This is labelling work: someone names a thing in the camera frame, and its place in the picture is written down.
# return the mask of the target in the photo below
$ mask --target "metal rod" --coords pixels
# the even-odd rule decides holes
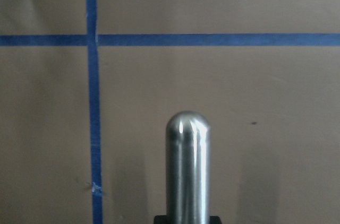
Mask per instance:
[[[166,127],[166,197],[169,224],[209,223],[210,126],[193,111]]]

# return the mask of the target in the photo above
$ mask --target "vertical blue tape line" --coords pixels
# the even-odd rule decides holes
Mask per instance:
[[[86,0],[90,98],[91,173],[93,224],[103,224],[101,193],[99,64],[97,41],[97,0]]]

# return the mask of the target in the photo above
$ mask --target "blue tape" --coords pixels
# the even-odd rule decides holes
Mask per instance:
[[[99,64],[97,43],[97,0],[86,0],[87,44],[89,67],[92,214],[93,224],[103,224],[103,196],[101,193],[101,145]]]
[[[99,35],[100,46],[340,46],[340,34]]]
[[[0,46],[86,46],[86,35],[0,36]]]

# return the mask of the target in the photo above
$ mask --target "black holder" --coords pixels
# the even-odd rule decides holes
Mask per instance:
[[[169,224],[166,215],[158,215],[154,218],[154,224]],[[210,224],[222,224],[219,216],[210,216]]]

